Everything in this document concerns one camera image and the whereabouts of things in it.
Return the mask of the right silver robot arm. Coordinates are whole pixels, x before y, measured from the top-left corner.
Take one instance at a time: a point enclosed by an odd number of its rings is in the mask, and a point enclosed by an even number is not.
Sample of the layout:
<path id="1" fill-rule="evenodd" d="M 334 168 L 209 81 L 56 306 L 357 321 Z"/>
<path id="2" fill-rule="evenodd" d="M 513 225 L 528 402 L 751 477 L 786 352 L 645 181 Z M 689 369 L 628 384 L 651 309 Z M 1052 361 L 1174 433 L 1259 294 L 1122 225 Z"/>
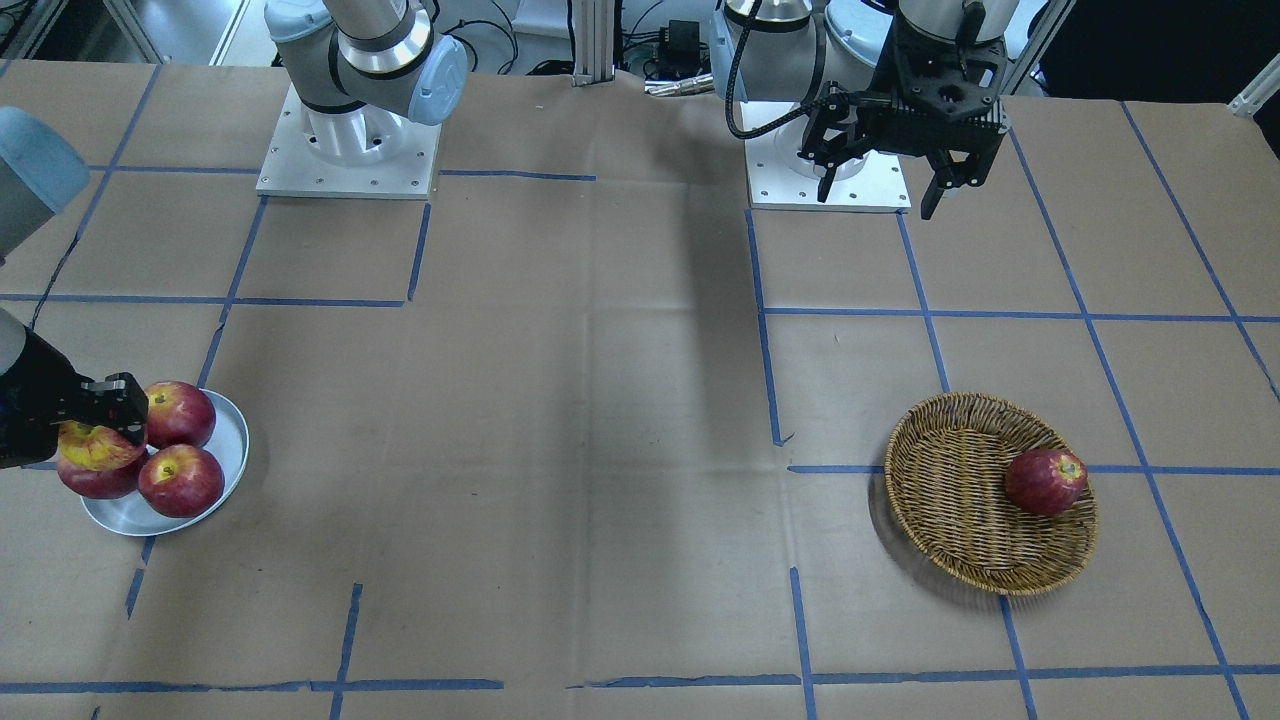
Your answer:
<path id="1" fill-rule="evenodd" d="M 329 169 L 406 161 L 416 127 L 440 126 L 468 73 L 461 41 L 416 1 L 270 1 L 269 36 L 291 77 L 303 155 Z M 19 108 L 3 109 L 3 254 L 61 213 L 90 182 L 79 154 Z M 3 466 L 58 452 L 65 421 L 119 434 L 124 461 L 145 447 L 148 401 L 128 373 L 96 382 L 3 315 Z"/>

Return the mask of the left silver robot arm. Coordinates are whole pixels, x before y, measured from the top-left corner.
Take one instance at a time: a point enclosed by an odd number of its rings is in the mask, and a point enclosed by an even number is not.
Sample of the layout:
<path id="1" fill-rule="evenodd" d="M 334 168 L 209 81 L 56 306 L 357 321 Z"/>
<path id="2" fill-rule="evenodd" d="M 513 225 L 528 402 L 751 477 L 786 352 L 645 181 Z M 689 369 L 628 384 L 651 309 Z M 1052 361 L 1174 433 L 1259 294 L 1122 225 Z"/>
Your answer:
<path id="1" fill-rule="evenodd" d="M 710 63 L 751 205 L 905 211 L 982 186 L 1009 133 L 1001 86 L 1015 1 L 722 1 Z"/>

